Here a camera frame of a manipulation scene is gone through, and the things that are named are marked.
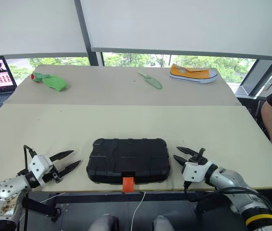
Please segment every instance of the white cable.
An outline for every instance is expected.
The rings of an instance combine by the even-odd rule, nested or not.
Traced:
[[[64,192],[64,193],[61,193],[61,194],[58,194],[58,195],[55,195],[55,196],[52,196],[52,197],[50,197],[50,198],[48,198],[48,199],[46,199],[46,200],[41,201],[40,203],[43,203],[43,202],[45,202],[45,201],[48,201],[48,200],[50,200],[50,199],[52,199],[52,198],[54,198],[54,197],[56,197],[56,196],[61,196],[61,195],[63,195],[63,194],[65,194],[65,192]]]
[[[140,207],[140,205],[142,204],[142,201],[143,201],[143,199],[144,199],[144,197],[145,197],[145,194],[146,194],[146,192],[144,192],[144,195],[143,195],[142,200],[140,201],[140,203],[138,204],[137,208],[136,208],[135,211],[134,211],[134,214],[132,215],[130,231],[132,231],[132,224],[134,223],[135,213],[136,213],[137,209]]]

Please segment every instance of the gray pants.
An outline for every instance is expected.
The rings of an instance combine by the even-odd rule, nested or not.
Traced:
[[[170,221],[164,216],[156,217],[153,221],[153,228],[154,231],[174,231]],[[102,215],[94,221],[89,231],[118,231],[118,219],[109,214]]]

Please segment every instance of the green plush toy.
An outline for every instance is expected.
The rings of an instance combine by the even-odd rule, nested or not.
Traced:
[[[62,91],[66,86],[67,82],[55,75],[44,75],[41,73],[33,72],[31,79],[35,82],[43,82],[49,88],[54,88],[56,91]]]

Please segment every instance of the window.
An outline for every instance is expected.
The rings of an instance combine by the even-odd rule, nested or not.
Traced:
[[[9,65],[17,85],[19,85],[28,75],[30,75],[34,71],[35,67],[40,64],[90,65],[87,57],[7,59],[6,62]]]
[[[170,67],[177,64],[184,67],[216,68],[230,86],[239,86],[256,61],[230,57],[130,53],[103,53],[103,57],[105,66]]]

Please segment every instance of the floor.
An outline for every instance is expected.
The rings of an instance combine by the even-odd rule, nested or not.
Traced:
[[[30,198],[43,201],[47,193],[30,193]],[[103,214],[119,218],[120,231],[129,231],[134,210],[139,202],[108,202],[86,204],[58,204],[62,214],[56,222],[49,217],[29,212],[28,231],[87,231]],[[158,216],[167,217],[176,231],[246,231],[241,217],[228,207],[196,215],[194,203],[187,201],[143,202],[134,218],[133,231],[150,231],[152,221]],[[20,222],[23,230],[24,217]]]

